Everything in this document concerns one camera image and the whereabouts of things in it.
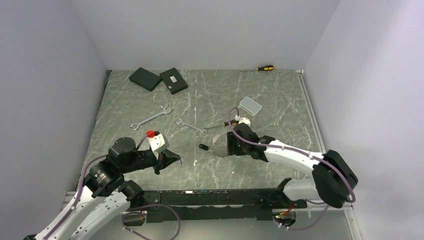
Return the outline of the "metal arc keyring plate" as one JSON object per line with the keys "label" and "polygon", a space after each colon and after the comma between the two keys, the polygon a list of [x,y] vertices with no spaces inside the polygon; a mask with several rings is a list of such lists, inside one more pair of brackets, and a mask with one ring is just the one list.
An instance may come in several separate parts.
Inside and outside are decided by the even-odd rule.
{"label": "metal arc keyring plate", "polygon": [[212,143],[210,146],[211,154],[216,158],[226,158],[228,154],[228,137],[227,131],[218,133],[212,138]]}

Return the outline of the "black key fob with keys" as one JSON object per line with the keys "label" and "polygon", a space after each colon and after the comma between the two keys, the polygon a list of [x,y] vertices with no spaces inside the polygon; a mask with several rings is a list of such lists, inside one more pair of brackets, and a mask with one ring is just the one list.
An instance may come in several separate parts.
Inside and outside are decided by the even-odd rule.
{"label": "black key fob with keys", "polygon": [[204,150],[204,151],[208,151],[208,150],[210,149],[210,147],[209,147],[208,145],[205,145],[205,144],[202,144],[202,143],[200,143],[200,144],[198,145],[198,147],[199,147],[200,149]]}

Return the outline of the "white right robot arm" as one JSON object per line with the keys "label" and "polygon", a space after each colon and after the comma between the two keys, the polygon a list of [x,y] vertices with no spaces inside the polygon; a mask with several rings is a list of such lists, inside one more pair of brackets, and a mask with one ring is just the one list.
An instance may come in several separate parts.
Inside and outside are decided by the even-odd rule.
{"label": "white right robot arm", "polygon": [[297,200],[321,200],[333,208],[356,200],[358,178],[335,150],[313,152],[285,144],[274,137],[259,137],[246,123],[226,134],[229,156],[250,156],[266,163],[282,164],[304,173],[306,179],[285,179],[275,194],[276,203],[289,207]]}

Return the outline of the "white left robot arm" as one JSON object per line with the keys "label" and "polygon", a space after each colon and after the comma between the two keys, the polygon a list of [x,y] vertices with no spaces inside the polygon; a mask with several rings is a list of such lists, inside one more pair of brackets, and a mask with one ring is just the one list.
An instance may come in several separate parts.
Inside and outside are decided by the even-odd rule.
{"label": "white left robot arm", "polygon": [[124,175],[152,168],[155,174],[175,162],[180,155],[168,149],[168,140],[157,131],[148,131],[149,149],[121,137],[106,155],[91,160],[82,170],[76,193],[56,218],[40,233],[26,240],[88,240],[110,220],[127,209],[137,210],[145,204],[145,192]]}

